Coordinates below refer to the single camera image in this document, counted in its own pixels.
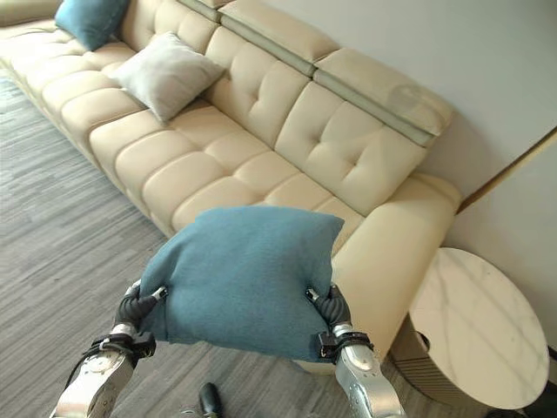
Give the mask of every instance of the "blue pillow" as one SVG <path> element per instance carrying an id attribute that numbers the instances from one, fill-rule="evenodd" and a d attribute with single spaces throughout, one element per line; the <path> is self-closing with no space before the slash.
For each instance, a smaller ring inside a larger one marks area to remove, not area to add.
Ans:
<path id="1" fill-rule="evenodd" d="M 158 340 L 209 341 L 290 359 L 318 361 L 327 329 L 305 290 L 326 295 L 332 244 L 342 219 L 277 206 L 211 209 L 152 258 L 141 294 L 169 295 L 143 321 Z"/>
<path id="2" fill-rule="evenodd" d="M 130 0 L 64 0 L 56 13 L 56 25 L 94 51 L 108 42 L 129 3 Z"/>

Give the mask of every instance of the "black shoe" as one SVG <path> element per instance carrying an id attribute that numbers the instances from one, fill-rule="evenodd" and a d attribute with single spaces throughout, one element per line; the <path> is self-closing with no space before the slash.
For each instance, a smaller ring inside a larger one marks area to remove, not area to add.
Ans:
<path id="1" fill-rule="evenodd" d="M 217 387 L 212 383 L 206 383 L 199 391 L 199 403 L 205 418 L 224 418 L 223 404 Z"/>

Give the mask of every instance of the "side table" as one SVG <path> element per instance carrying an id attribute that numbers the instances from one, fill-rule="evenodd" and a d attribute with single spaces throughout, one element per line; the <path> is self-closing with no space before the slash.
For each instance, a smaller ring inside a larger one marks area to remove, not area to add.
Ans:
<path id="1" fill-rule="evenodd" d="M 546 386 L 549 356 L 519 289 L 480 257 L 440 248 L 391 348 L 400 372 L 436 401 L 523 408 Z"/>

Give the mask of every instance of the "floor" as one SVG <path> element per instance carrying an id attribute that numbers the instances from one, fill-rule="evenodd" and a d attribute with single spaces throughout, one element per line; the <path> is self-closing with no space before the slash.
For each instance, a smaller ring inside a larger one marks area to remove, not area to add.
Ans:
<path id="1" fill-rule="evenodd" d="M 91 340 L 163 234 L 88 163 L 11 82 L 0 78 L 0 415 L 48 416 Z M 451 408 L 384 372 L 409 417 L 480 418 Z M 287 360 L 211 347 L 159 344 L 141 361 L 113 417 L 179 417 L 214 381 L 227 417 L 349 415 L 331 376 Z"/>

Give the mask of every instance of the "wall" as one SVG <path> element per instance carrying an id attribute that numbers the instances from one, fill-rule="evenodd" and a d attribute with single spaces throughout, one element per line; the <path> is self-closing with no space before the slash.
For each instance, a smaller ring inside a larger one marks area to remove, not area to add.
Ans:
<path id="1" fill-rule="evenodd" d="M 532 303 L 557 347 L 557 135 L 461 213 L 446 237 L 491 261 Z"/>
<path id="2" fill-rule="evenodd" d="M 266 0 L 458 110 L 422 171 L 468 195 L 557 124 L 554 0 Z"/>
<path id="3" fill-rule="evenodd" d="M 266 0 L 438 92 L 459 116 L 421 171 L 467 196 L 557 125 L 557 1 Z M 557 151 L 456 219 L 446 244 L 503 270 L 557 347 Z"/>

